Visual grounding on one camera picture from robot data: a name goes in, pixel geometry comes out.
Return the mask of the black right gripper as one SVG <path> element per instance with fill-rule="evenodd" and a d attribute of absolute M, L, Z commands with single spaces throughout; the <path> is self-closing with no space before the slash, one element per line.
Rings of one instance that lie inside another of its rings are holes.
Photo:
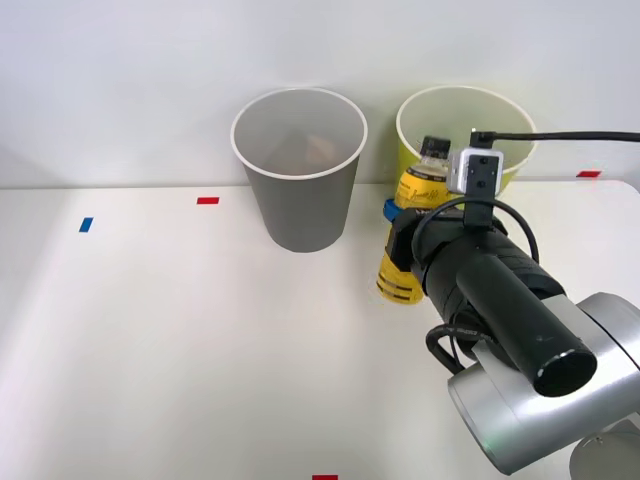
<path fill-rule="evenodd" d="M 465 228 L 463 213 L 450 209 L 430 220 L 418 234 L 418 246 L 411 241 L 420 221 L 430 210 L 410 208 L 405 211 L 393 199 L 388 199 L 383 208 L 384 217 L 391 223 L 385 253 L 401 272 L 410 272 L 415 264 L 428 266 L 445 246 L 464 235 L 482 232 L 482 228 Z"/>

